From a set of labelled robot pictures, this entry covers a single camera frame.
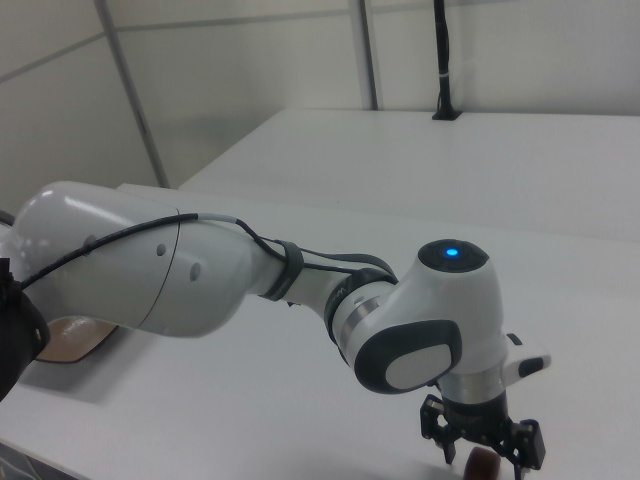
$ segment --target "white table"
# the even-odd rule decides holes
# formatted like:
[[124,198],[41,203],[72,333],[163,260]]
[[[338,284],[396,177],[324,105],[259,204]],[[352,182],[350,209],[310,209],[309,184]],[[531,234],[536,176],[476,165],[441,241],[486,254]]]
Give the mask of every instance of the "white table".
[[[428,241],[480,245],[506,321],[553,355],[508,391],[512,417],[539,420],[547,446],[528,478],[637,478],[640,245],[612,240],[639,233],[623,221],[637,119],[429,118],[284,112],[183,189],[265,236],[371,253],[399,275]],[[420,437],[428,389],[368,392],[301,307],[252,297],[202,339],[116,335],[78,365],[32,365],[0,404],[0,439],[92,479],[453,480],[471,449],[460,441],[449,469]]]

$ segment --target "brown object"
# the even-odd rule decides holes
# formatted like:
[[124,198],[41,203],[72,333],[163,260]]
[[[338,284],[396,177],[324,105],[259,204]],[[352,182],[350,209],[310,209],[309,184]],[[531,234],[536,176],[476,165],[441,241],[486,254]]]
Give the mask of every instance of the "brown object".
[[65,317],[49,324],[51,340],[36,360],[76,363],[93,352],[118,328],[87,317]]
[[500,455],[475,447],[469,454],[462,480],[496,480],[500,473]]

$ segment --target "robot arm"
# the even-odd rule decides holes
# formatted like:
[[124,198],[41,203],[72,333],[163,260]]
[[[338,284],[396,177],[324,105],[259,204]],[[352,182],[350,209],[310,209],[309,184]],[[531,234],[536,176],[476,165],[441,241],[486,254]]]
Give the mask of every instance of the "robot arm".
[[[443,399],[427,398],[422,427],[447,462],[463,437],[509,458],[517,476],[518,468],[540,468],[537,424],[524,433],[514,427],[520,424],[507,415],[505,387],[546,367],[549,357],[523,354],[526,348],[518,350],[503,333],[497,276],[481,249],[432,242],[398,282],[375,257],[311,252],[263,239],[233,217],[195,215],[203,204],[215,210],[202,197],[151,188],[133,193],[53,184],[23,207],[8,233],[0,232],[0,257],[22,281],[21,298],[42,314],[36,323],[79,315],[187,337],[222,326],[248,294],[306,305],[324,318],[369,390],[438,386]],[[8,275],[6,260],[4,266]],[[16,283],[4,284],[15,290]],[[0,297],[4,307],[9,290]],[[35,323],[25,324],[33,331]],[[46,343],[39,335],[32,338],[35,355]],[[440,415],[447,426],[438,424]]]

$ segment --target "white tabletop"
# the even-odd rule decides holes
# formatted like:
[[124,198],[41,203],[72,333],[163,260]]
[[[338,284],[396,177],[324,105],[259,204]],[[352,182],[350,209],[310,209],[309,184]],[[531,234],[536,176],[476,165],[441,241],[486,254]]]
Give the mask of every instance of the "white tabletop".
[[[478,129],[484,128],[482,117],[476,117]],[[498,123],[502,118],[485,117]],[[496,264],[506,322],[516,332],[524,328],[537,336],[553,356],[549,370],[508,391],[512,417],[537,419],[547,446],[543,470],[528,478],[637,478],[640,245],[546,233],[565,226],[553,218],[545,225],[529,223],[547,218],[535,217],[542,210],[538,207],[508,209],[526,206],[536,191],[530,185],[508,188],[506,178],[497,183],[504,214],[494,217],[485,212],[497,199],[478,189],[475,202],[464,204],[484,216],[464,218],[463,204],[449,200],[459,198],[456,192],[466,194],[451,193],[451,179],[459,178],[459,173],[465,185],[473,183],[472,177],[486,184],[495,178],[492,169],[507,163],[496,160],[480,168],[470,155],[450,157],[451,171],[440,190],[446,201],[438,208],[431,204],[417,208],[413,201],[418,194],[411,189],[420,183],[421,171],[403,165],[420,150],[419,135],[412,136],[398,125],[419,123],[429,149],[441,151],[446,149],[438,147],[439,137],[432,130],[464,126],[457,122],[442,126],[426,119],[426,114],[285,112],[183,188],[212,194],[216,211],[244,219],[265,236],[326,252],[371,253],[388,261],[399,275],[429,241],[455,237],[480,245]],[[507,115],[503,126],[515,131],[514,125],[522,120],[523,128],[539,123],[544,130],[549,122],[571,124],[575,119],[598,129],[611,123],[615,126],[611,132],[628,133],[637,125],[636,119]],[[585,134],[579,142],[575,143],[575,132],[567,140],[573,147],[558,135],[553,148],[597,152],[596,146],[585,145],[601,140],[586,128],[581,131]],[[393,169],[385,163],[392,162],[389,150],[380,147],[376,153],[369,145],[382,135],[393,146]],[[359,138],[363,146],[358,148],[369,152],[370,158],[348,154]],[[407,157],[402,138],[413,138],[407,140]],[[494,141],[493,146],[483,146],[484,151],[493,148],[494,154],[483,158],[500,158],[506,147],[497,138]],[[451,152],[458,152],[455,145],[450,144]],[[432,160],[427,145],[423,147],[428,169]],[[323,152],[335,155],[341,148],[345,152],[340,162],[327,163],[353,175],[351,182],[317,163]],[[308,158],[300,157],[302,151],[309,152]],[[601,161],[616,165],[632,154],[625,150]],[[593,156],[587,162],[591,167],[597,164],[596,153]],[[433,160],[433,170],[442,171],[445,160]],[[559,172],[568,175],[561,159],[558,162]],[[542,170],[536,168],[526,167],[529,172]],[[366,171],[373,174],[362,174],[368,182],[359,182],[356,174]],[[392,176],[376,177],[383,171]],[[628,170],[618,172],[616,181],[625,185],[627,175]],[[524,185],[525,180],[518,181]],[[586,174],[583,180],[589,180]],[[597,179],[591,180],[598,185]],[[439,184],[433,178],[428,183]],[[393,195],[384,193],[382,186]],[[606,188],[600,186],[593,195],[613,205],[615,199],[602,197]],[[566,195],[576,214],[580,212],[574,200],[585,192],[578,188]],[[419,197],[438,198],[433,195],[425,189]],[[613,206],[626,209],[621,215],[632,212],[622,202]],[[453,221],[429,219],[432,214]],[[505,219],[515,223],[496,228],[496,222],[508,223]],[[592,224],[584,225],[569,220],[575,228],[593,227],[602,236],[613,236],[608,217],[594,214]],[[616,231],[632,235],[635,228],[624,225]],[[418,411],[427,393],[434,392],[422,389],[401,396],[368,392],[340,359],[322,320],[302,307],[251,297],[229,324],[201,339],[125,331],[116,335],[80,364],[32,365],[0,404],[2,441],[92,479],[461,478],[471,445],[458,442],[458,458],[449,469],[442,452],[420,436]],[[512,478],[508,467],[503,462],[501,479]]]

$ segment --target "white wall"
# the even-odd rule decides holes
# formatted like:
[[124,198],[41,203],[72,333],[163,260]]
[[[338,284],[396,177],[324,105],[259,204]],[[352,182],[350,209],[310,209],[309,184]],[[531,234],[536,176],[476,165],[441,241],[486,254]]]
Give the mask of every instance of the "white wall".
[[57,180],[156,182],[93,2],[0,2],[0,209]]
[[171,186],[283,108],[368,107],[350,3],[108,3]]
[[[173,187],[283,108],[371,106],[358,0],[107,5]],[[380,106],[433,110],[432,0],[368,5]],[[446,5],[457,107],[640,114],[637,0]],[[155,183],[93,2],[0,2],[0,130],[0,208],[58,178]]]
[[[382,106],[434,110],[433,1],[371,0]],[[637,0],[447,0],[454,106],[640,114]]]

